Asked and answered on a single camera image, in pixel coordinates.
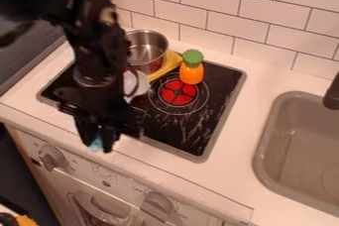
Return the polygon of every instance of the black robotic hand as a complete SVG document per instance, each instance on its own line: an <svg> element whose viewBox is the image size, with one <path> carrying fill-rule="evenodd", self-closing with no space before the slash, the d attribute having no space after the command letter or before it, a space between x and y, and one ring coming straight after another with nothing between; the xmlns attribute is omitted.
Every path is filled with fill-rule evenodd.
<svg viewBox="0 0 339 226"><path fill-rule="evenodd" d="M86 146L101 138L112 150L121 133L143 134L143 117L124 100L123 72L130 44L111 0L0 0L0 14L21 25L0 38L8 45L43 19L62 26L73 47L76 87L56 90L59 110L74 117Z"/></svg>

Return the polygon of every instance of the toy orange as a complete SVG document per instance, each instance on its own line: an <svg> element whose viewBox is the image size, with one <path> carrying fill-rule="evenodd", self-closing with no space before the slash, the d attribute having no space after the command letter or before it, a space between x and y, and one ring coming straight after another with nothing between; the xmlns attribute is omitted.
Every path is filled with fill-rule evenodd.
<svg viewBox="0 0 339 226"><path fill-rule="evenodd" d="M188 50L182 55L183 63L180 66L180 79L186 84L197 84L203 79L203 54L198 50Z"/></svg>

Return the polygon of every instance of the white countertop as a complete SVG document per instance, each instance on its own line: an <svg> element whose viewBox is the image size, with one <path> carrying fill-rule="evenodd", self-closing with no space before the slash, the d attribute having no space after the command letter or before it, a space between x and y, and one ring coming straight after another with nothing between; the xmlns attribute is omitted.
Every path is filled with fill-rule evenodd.
<svg viewBox="0 0 339 226"><path fill-rule="evenodd" d="M91 156L106 166L130 171L158 186L172 190L177 188L175 182L169 181L169 173L197 183L253 208L251 221L260 226L339 224L337 217L271 192L257 180L252 170L252 157L275 98L292 90L323 95L330 80L182 42L169 42L174 51L196 48L203 51L208 60L247 73L247 80L216 145L203 164L190 162L128 137L116 144L112 154L89 152L74 135L76 130L71 117L36 99L38 91L72 61L73 54L68 44L62 45L0 99L0 119L71 151ZM156 171L160 170L167 174L157 174ZM213 202L208 196L204 198L206 204Z"/></svg>

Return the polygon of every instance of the stainless steel sink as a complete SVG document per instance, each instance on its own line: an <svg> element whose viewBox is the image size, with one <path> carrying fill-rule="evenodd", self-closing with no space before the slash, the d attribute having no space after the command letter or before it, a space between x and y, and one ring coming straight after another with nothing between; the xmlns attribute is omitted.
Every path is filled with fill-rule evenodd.
<svg viewBox="0 0 339 226"><path fill-rule="evenodd" d="M339 217L339 111L321 101L304 92L280 95L253 166L271 191Z"/></svg>

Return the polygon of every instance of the stainless steel pot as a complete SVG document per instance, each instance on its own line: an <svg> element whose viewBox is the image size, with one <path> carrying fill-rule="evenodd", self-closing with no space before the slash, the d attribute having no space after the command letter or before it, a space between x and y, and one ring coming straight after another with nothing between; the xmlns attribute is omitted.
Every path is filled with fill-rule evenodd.
<svg viewBox="0 0 339 226"><path fill-rule="evenodd" d="M140 30L127 33L127 38L132 43L132 55L129 58L131 66L145 74L151 74L162 67L169 48L169 41L164 35Z"/></svg>

